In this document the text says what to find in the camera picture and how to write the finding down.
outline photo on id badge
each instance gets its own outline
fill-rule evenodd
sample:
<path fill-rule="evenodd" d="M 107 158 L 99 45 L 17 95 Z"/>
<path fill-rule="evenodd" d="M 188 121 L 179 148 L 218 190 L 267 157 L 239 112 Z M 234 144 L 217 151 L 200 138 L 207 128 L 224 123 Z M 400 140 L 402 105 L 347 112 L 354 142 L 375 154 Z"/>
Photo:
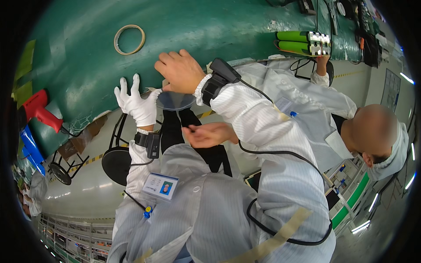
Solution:
<path fill-rule="evenodd" d="M 162 185 L 160 193 L 168 195 L 170 193 L 172 186 L 173 186 L 173 183 L 164 181 L 164 184 Z"/>

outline ear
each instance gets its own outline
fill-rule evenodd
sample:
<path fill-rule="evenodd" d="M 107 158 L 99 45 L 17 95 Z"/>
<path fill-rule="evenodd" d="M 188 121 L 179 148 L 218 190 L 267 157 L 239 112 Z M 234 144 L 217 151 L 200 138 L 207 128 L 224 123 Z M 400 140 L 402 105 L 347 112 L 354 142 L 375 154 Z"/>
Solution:
<path fill-rule="evenodd" d="M 372 155 L 369 155 L 365 152 L 362 153 L 362 158 L 364 159 L 365 164 L 368 168 L 372 168 L 374 165 L 374 159 Z"/>

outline cardboard box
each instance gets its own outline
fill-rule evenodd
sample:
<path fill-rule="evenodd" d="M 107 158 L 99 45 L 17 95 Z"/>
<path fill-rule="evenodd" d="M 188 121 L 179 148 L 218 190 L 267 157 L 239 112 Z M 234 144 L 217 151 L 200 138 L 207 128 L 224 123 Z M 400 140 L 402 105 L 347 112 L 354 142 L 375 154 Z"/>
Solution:
<path fill-rule="evenodd" d="M 108 117 L 106 115 L 98 118 L 93 123 L 89 124 L 77 138 L 71 138 L 64 145 L 62 145 L 58 152 L 64 160 L 68 161 L 69 158 L 75 153 L 82 153 L 92 138 L 98 135 L 102 126 L 104 126 Z"/>

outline black pants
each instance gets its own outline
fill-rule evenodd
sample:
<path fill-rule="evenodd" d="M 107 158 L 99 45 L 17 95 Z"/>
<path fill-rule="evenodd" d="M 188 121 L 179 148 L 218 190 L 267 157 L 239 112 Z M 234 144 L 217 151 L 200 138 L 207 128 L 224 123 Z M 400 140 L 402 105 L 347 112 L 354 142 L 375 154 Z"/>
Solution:
<path fill-rule="evenodd" d="M 164 153 L 170 146 L 184 143 L 183 133 L 181 131 L 182 126 L 188 127 L 189 125 L 202 125 L 190 108 L 179 111 L 181 122 L 177 117 L 177 112 L 164 110 L 163 113 L 164 121 L 162 122 L 161 127 L 162 153 Z M 232 177 L 228 156 L 226 155 L 223 145 L 217 145 L 211 148 L 195 148 L 195 151 L 200 154 L 213 173 L 217 173 L 221 164 L 223 164 L 224 173 Z"/>

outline white glove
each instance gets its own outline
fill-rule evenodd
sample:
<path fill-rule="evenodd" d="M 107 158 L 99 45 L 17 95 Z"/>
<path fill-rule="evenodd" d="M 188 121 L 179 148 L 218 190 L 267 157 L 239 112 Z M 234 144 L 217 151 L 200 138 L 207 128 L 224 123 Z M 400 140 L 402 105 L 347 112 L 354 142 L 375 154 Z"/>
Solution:
<path fill-rule="evenodd" d="M 114 94 L 123 113 L 130 114 L 136 121 L 137 127 L 148 126 L 156 123 L 157 98 L 162 89 L 157 89 L 149 94 L 147 99 L 142 99 L 139 93 L 139 74 L 133 75 L 133 86 L 130 89 L 131 96 L 127 94 L 127 81 L 120 79 L 121 91 L 115 87 Z"/>

